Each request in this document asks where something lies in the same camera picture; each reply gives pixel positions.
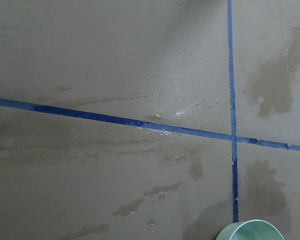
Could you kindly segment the light green bowl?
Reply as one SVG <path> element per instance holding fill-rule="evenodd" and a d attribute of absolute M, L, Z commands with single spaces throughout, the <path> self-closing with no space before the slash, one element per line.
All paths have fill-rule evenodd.
<path fill-rule="evenodd" d="M 284 240 L 284 237 L 271 223 L 254 219 L 226 226 L 216 240 Z"/>

